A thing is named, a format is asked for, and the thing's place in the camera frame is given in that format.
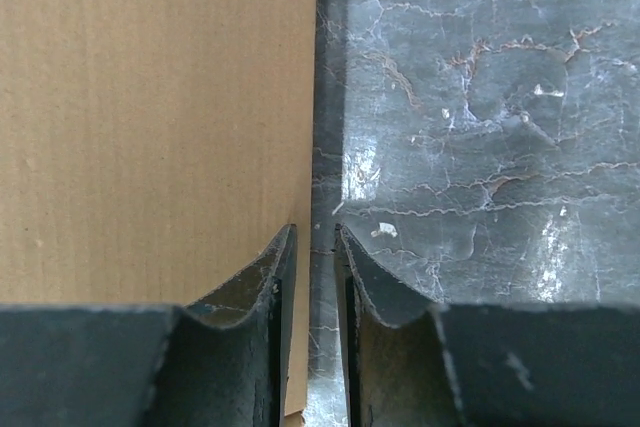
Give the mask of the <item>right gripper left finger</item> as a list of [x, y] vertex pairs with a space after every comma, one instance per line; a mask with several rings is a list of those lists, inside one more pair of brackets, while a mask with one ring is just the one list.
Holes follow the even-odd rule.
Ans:
[[187, 306], [1, 308], [5, 426], [280, 426], [297, 231]]

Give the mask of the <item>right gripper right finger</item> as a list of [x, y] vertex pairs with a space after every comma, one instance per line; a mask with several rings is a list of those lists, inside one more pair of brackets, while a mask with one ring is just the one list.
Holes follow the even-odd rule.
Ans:
[[442, 303], [335, 230], [353, 426], [635, 426], [639, 310], [602, 303]]

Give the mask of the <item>brown cardboard box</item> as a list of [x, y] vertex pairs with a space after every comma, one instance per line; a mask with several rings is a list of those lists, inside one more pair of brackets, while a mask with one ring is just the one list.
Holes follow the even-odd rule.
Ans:
[[297, 231], [306, 400], [316, 0], [1, 0], [1, 308], [187, 306]]

